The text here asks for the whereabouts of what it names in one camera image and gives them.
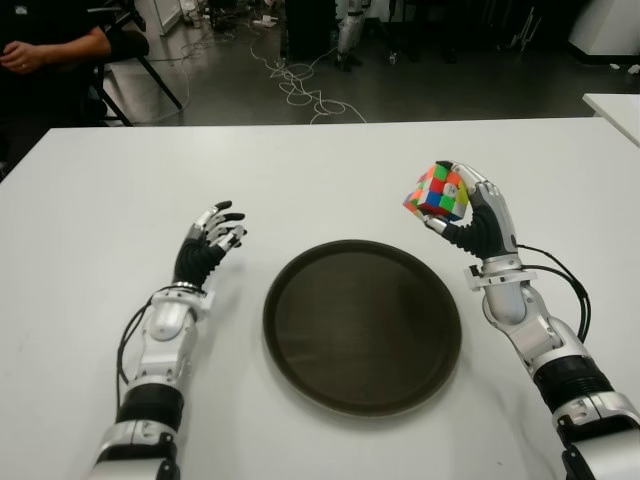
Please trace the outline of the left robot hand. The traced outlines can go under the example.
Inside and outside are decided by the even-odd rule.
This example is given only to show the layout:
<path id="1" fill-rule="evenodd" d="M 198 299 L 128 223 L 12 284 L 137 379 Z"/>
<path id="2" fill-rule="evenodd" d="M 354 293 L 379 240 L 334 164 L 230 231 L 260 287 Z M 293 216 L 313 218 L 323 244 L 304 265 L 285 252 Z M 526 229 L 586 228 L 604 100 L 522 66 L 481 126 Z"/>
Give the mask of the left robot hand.
<path id="1" fill-rule="evenodd" d="M 247 230 L 244 213 L 229 212 L 230 200 L 208 207 L 191 225 L 178 251 L 173 283 L 201 289 L 223 258 L 238 248 Z"/>

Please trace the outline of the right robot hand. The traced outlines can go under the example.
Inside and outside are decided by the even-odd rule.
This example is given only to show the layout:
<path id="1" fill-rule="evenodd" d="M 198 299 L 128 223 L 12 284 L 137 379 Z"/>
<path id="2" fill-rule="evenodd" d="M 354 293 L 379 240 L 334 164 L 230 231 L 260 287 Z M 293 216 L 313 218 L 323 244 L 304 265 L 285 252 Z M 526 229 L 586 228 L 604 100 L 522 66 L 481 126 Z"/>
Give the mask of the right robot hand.
<path id="1" fill-rule="evenodd" d="M 487 260 L 518 253 L 515 227 L 498 187 L 472 167 L 451 161 L 437 161 L 457 173 L 467 187 L 472 217 L 458 226 L 442 216 L 424 215 L 425 226 L 467 253 Z"/>

